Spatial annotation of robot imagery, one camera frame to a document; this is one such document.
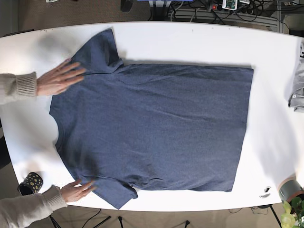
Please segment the person's hand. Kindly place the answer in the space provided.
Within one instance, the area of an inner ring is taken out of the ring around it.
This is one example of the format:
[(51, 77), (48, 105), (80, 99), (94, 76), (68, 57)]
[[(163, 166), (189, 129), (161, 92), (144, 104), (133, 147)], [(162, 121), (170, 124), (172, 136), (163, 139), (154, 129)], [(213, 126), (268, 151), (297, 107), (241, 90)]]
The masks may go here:
[(37, 79), (37, 96), (58, 95), (84, 79), (86, 69), (80, 63), (66, 59)]

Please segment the person's second hand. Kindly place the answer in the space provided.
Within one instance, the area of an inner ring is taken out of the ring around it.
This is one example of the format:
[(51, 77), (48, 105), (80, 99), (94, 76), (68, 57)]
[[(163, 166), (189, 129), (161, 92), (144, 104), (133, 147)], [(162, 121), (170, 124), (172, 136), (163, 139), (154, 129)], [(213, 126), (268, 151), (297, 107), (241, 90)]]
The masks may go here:
[(80, 185), (80, 182), (77, 180), (61, 188), (60, 193), (66, 203), (76, 202), (96, 189), (92, 181), (84, 185)]

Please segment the beige sleeve forearm upper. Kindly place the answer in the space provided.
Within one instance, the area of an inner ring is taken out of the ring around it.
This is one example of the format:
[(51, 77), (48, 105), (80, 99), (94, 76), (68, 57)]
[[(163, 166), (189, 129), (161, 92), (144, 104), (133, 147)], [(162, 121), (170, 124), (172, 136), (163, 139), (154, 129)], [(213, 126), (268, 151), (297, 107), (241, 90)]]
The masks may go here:
[(37, 96), (36, 72), (25, 75), (0, 75), (0, 104), (34, 98)]

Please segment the beige sleeve forearm lower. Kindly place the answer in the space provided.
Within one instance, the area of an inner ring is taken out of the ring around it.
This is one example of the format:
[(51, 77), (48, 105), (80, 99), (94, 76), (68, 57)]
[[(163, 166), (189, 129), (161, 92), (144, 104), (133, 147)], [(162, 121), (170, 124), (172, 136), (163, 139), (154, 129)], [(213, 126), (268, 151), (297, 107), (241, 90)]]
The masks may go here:
[(44, 193), (1, 199), (0, 226), (26, 228), (64, 207), (67, 207), (67, 203), (62, 197), (61, 189), (54, 185)]

